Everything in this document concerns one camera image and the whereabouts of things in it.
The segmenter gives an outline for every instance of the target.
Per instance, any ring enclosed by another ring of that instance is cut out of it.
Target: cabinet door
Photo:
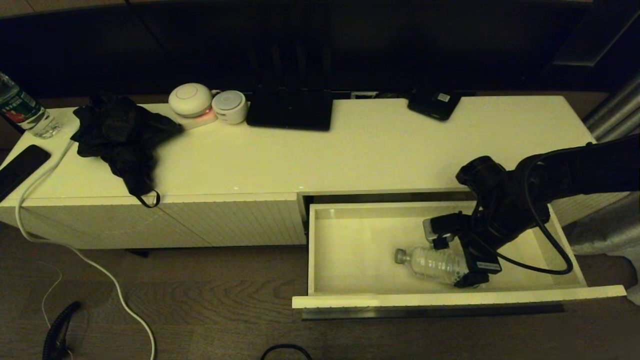
[[[139,204],[30,206],[23,217],[28,231],[80,249],[211,246],[161,209]]]
[[[160,206],[213,246],[305,244],[296,196],[286,199],[167,202]]]

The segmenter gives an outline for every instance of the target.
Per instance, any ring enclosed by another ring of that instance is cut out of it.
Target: dark wall
[[[586,81],[591,86],[621,88],[640,70],[640,12],[620,37],[590,69]]]
[[[588,10],[508,0],[134,3],[2,19],[0,70],[39,97],[166,94],[190,81],[527,89]]]

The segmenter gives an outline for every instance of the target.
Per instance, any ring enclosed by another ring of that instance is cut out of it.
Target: white cable
[[[31,241],[33,243],[53,243],[53,244],[56,244],[56,245],[64,246],[64,247],[70,249],[71,251],[75,252],[76,255],[78,255],[85,262],[89,263],[90,265],[94,266],[95,268],[97,268],[101,272],[105,273],[105,275],[107,275],[113,281],[113,284],[115,284],[116,290],[118,290],[118,297],[120,298],[120,303],[122,304],[122,307],[129,313],[129,315],[131,315],[140,324],[142,324],[142,326],[147,331],[147,334],[149,335],[149,340],[151,341],[151,358],[150,358],[150,360],[154,360],[156,358],[156,339],[154,339],[154,334],[151,331],[151,328],[149,327],[149,325],[147,325],[147,323],[144,321],[144,319],[142,319],[138,314],[134,313],[133,310],[129,309],[129,306],[127,305],[127,303],[124,300],[124,297],[122,296],[122,290],[120,289],[120,284],[118,283],[116,278],[113,277],[113,275],[111,275],[111,273],[109,273],[105,268],[103,268],[102,266],[96,264],[92,260],[88,259],[86,256],[84,256],[81,252],[79,252],[75,247],[73,247],[71,245],[67,245],[65,243],[59,243],[59,242],[56,242],[56,241],[48,241],[48,240],[47,241],[41,241],[41,240],[36,240],[36,239],[32,238],[31,235],[29,235],[29,233],[27,233],[27,231],[24,228],[24,224],[22,223],[22,215],[21,215],[20,211],[22,209],[22,204],[24,203],[24,200],[25,200],[27,194],[32,189],[32,187],[34,187],[34,185],[38,184],[44,177],[48,176],[51,172],[53,172],[53,170],[56,170],[58,165],[60,165],[60,163],[62,162],[62,159],[65,157],[65,155],[67,154],[67,152],[71,148],[71,145],[73,145],[73,141],[69,140],[69,143],[62,150],[62,153],[60,154],[60,156],[58,157],[56,162],[50,168],[48,168],[42,174],[40,174],[38,177],[36,177],[36,179],[31,184],[29,184],[29,186],[27,186],[24,189],[22,194],[20,194],[20,197],[18,198],[18,203],[15,206],[15,220],[18,223],[18,228],[20,229],[20,232],[25,237],[25,239],[27,239],[27,240],[29,240],[29,241]],[[51,292],[51,290],[53,289],[54,286],[52,286],[52,288],[49,289],[49,291],[47,292],[47,295],[49,294],[49,292]]]
[[[49,294],[51,293],[51,291],[53,290],[53,288],[56,287],[56,285],[58,285],[58,283],[60,281],[62,281],[62,271],[60,271],[59,268],[49,264],[49,263],[45,263],[44,261],[40,261],[40,260],[34,260],[34,259],[29,259],[29,258],[18,258],[18,257],[1,257],[1,258],[5,258],[5,259],[9,259],[9,260],[15,260],[15,259],[23,259],[23,260],[27,260],[27,261],[33,261],[35,263],[38,264],[43,264],[45,266],[48,266],[50,268],[52,268],[53,270],[55,270],[58,273],[58,279],[56,280],[56,282],[53,283],[53,285],[51,285],[51,287],[49,288],[49,291],[47,291],[47,293],[44,295],[44,297],[42,298],[42,302],[40,303],[40,309],[42,310],[42,315],[44,316],[44,321],[47,323],[47,327],[51,328],[51,323],[49,323],[49,317],[47,316],[47,312],[44,310],[44,304],[47,301],[47,297],[49,296]]]

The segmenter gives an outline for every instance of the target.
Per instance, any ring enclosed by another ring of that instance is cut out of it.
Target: bottle label
[[[42,105],[38,104],[31,96],[23,90],[18,91],[14,96],[0,104],[0,111],[4,117],[19,124],[25,130],[29,130],[36,124],[29,123],[42,111]]]

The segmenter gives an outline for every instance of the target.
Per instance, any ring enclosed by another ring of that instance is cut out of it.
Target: wooden floor
[[[259,359],[297,343],[314,359],[637,359],[640,307],[626,298],[570,304],[566,313],[408,320],[302,322],[291,297],[307,287],[304,247],[119,250],[85,254],[120,280],[129,305],[157,339],[158,359]],[[636,282],[623,258],[580,258],[590,285]],[[54,318],[83,303],[68,334],[75,359],[148,359],[143,328],[120,307],[110,281],[69,250],[27,243],[0,224],[0,359],[40,359]],[[269,359],[299,359],[283,350]]]

